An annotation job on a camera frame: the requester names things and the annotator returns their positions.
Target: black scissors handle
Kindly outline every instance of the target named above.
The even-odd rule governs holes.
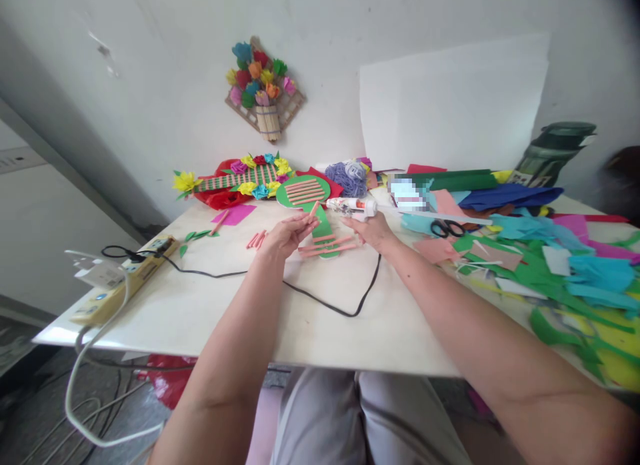
[[[458,222],[437,219],[431,223],[431,232],[438,237],[447,238],[449,235],[462,237],[467,231]]]

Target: craft stick basket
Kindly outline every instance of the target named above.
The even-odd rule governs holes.
[[[278,119],[278,109],[275,105],[255,108],[255,115],[258,118],[258,130],[262,138],[267,141],[276,141],[280,138],[280,120]]]

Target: white wall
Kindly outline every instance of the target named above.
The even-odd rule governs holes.
[[[536,31],[552,33],[536,129],[599,126],[561,176],[591,178],[640,132],[638,36],[624,0],[0,0],[0,95],[141,225],[174,219],[171,171],[274,149],[223,100],[231,47],[258,35],[308,102],[278,144],[300,165],[364,153],[359,66]],[[113,79],[88,31],[110,48]],[[392,77],[381,77],[393,80]],[[599,206],[597,199],[591,204]]]

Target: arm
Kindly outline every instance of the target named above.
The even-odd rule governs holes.
[[[527,463],[624,463],[638,417],[498,308],[393,235],[382,214],[345,219],[393,265],[431,330]]]
[[[203,349],[151,465],[244,464],[275,347],[285,259],[318,225],[301,214],[269,233]]]

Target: red paper flower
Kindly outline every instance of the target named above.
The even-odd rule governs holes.
[[[267,62],[269,61],[269,58],[267,57],[267,54],[265,54],[264,52],[254,51],[253,60],[260,62],[260,64],[262,65],[262,68],[264,69],[267,66]]]
[[[249,71],[238,71],[237,74],[235,74],[235,80],[238,82],[238,87],[244,90],[247,88],[247,84],[251,82],[251,74]]]

